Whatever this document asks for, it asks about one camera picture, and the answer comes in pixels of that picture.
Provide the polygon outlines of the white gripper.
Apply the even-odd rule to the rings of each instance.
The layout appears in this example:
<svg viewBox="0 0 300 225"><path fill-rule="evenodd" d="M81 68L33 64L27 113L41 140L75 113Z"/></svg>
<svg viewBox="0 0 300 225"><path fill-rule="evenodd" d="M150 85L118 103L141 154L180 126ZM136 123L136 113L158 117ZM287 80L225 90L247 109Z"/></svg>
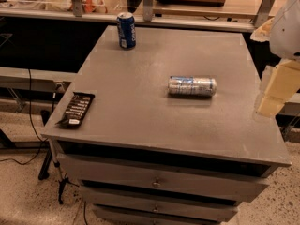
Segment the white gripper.
<svg viewBox="0 0 300 225"><path fill-rule="evenodd" d="M300 89L300 0L287 0L274 17L270 32L270 51L282 58L262 73L255 113L277 115Z"/></svg>

